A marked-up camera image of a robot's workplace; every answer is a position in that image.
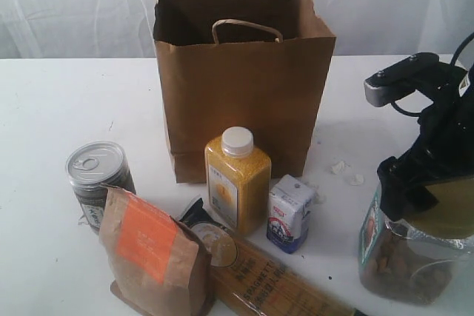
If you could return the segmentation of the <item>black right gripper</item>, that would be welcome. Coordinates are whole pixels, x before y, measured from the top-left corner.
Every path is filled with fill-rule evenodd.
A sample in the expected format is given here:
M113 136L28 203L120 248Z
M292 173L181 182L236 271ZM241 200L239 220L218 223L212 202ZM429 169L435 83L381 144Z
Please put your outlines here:
M418 149L391 156L377 169L382 212L391 221L421 214L438 204L424 185L427 168L473 167L473 69L433 66L425 95L433 103L422 111Z

